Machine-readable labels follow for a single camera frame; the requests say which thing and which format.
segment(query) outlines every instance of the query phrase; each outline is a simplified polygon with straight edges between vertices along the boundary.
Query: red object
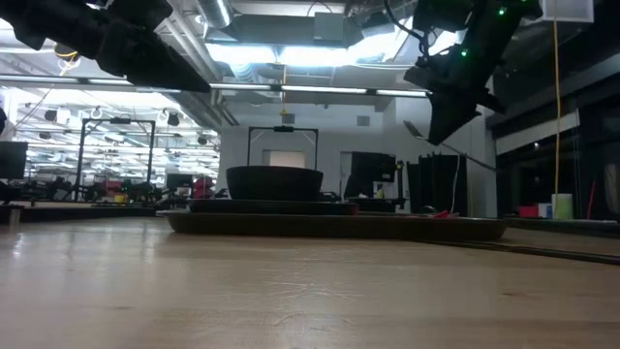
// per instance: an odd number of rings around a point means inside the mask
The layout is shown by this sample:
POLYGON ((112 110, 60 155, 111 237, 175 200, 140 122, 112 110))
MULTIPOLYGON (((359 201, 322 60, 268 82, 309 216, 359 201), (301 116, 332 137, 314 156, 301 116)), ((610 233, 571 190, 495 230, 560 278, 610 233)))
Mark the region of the red object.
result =
POLYGON ((433 218, 448 218, 450 217, 450 213, 448 211, 441 211, 433 216, 433 218))
POLYGON ((213 179, 209 176, 200 178, 194 182, 194 194, 193 199, 209 199, 213 196, 213 179))
POLYGON ((538 206, 520 206, 519 217, 521 218, 536 218, 539 216, 538 206))
POLYGON ((597 181, 593 180, 592 189, 590 189, 590 203, 588 204, 588 219, 590 219, 590 216, 592 214, 592 204, 594 203, 594 189, 596 189, 596 187, 597 187, 597 181))

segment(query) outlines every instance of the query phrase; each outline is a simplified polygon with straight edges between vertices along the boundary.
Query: black round platform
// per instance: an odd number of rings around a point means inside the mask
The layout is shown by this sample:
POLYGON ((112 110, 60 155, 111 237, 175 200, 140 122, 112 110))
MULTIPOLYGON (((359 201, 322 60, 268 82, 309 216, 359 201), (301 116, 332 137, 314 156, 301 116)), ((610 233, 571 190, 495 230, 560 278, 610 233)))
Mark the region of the black round platform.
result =
POLYGON ((264 200, 192 200, 194 213, 356 215, 356 204, 278 202, 264 200))
POLYGON ((192 213, 161 211, 177 233, 290 238, 398 238, 490 241, 502 237, 501 220, 415 216, 192 213))

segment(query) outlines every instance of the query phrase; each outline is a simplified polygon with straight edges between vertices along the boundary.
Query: white panel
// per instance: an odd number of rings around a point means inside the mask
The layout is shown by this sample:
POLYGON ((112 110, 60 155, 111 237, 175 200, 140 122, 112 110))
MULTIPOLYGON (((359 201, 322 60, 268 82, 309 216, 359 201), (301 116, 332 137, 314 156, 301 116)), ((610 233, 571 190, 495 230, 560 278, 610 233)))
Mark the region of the white panel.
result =
POLYGON ((301 151, 269 151, 269 166, 284 166, 304 169, 306 155, 301 151))
MULTIPOLYGON (((579 126, 578 111, 564 115, 560 120, 560 132, 570 130, 577 126, 579 126)), ((504 136, 495 141, 497 155, 507 153, 511 150, 522 147, 523 145, 527 145, 535 141, 545 139, 549 136, 553 136, 557 133, 557 130, 557 121, 553 119, 546 121, 542 124, 532 126, 528 129, 504 136)))
POLYGON ((553 20, 557 3, 557 20, 573 22, 594 22, 593 0, 542 0, 542 19, 553 20))

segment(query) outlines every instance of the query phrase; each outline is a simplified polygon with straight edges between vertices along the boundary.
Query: wall vent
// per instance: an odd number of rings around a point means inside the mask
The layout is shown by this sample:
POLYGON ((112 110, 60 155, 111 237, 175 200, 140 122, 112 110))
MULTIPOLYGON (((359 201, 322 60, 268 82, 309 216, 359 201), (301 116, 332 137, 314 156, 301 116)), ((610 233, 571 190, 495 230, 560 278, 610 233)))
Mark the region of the wall vent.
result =
POLYGON ((284 125, 293 125, 293 124, 295 124, 295 115, 294 114, 284 114, 284 115, 282 115, 282 124, 284 124, 284 125))
POLYGON ((357 117, 357 126, 368 127, 370 126, 370 116, 359 115, 357 117))

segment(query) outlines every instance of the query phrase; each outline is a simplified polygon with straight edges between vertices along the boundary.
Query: black metal frame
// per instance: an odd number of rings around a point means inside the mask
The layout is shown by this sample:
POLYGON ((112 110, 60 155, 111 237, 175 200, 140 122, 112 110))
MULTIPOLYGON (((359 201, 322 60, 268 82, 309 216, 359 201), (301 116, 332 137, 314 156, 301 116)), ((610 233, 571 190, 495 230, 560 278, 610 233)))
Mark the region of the black metal frame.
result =
POLYGON ((314 140, 314 169, 317 170, 317 165, 319 163, 319 129, 308 129, 308 128, 295 128, 295 127, 287 127, 287 126, 275 126, 275 127, 254 127, 251 126, 248 129, 248 160, 247 166, 250 166, 250 155, 252 154, 252 132, 254 130, 270 130, 273 132, 313 132, 315 135, 314 140))
MULTIPOLYGON (((80 134, 80 138, 79 138, 79 156, 77 158, 77 176, 76 176, 76 184, 75 184, 75 188, 79 188, 79 183, 81 181, 81 166, 82 166, 82 162, 84 160, 84 141, 86 140, 86 136, 88 136, 89 133, 86 133, 86 125, 91 122, 98 122, 98 123, 103 123, 103 122, 109 122, 109 123, 114 123, 112 122, 114 119, 95 119, 95 118, 84 118, 81 121, 81 134, 80 134)), ((149 151, 148 151, 148 173, 146 175, 146 182, 150 183, 151 182, 151 170, 153 169, 153 147, 155 145, 155 121, 153 120, 130 120, 127 123, 132 123, 132 122, 137 122, 137 123, 145 123, 145 124, 150 124, 151 125, 151 139, 150 139, 150 146, 149 146, 149 151)), ((74 198, 74 201, 78 200, 78 195, 76 195, 76 197, 74 198)))

